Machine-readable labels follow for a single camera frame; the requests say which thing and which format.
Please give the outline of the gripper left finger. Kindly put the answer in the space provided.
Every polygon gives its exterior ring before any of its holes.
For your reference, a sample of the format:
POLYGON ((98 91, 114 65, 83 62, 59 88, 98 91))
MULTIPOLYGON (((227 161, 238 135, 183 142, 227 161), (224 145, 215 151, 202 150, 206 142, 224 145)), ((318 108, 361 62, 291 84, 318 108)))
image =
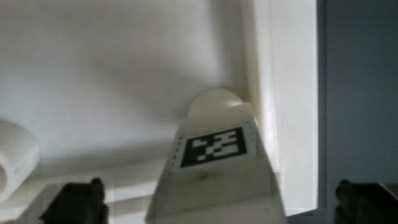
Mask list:
POLYGON ((39 217, 44 224, 108 224, 105 184, 99 178, 89 183, 67 183, 39 217))

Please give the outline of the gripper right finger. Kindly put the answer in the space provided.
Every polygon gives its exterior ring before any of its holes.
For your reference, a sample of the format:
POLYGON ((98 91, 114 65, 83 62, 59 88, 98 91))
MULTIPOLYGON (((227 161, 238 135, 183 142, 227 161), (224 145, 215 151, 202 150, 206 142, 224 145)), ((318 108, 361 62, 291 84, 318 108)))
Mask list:
POLYGON ((334 224, 398 224, 398 183, 339 182, 334 224))

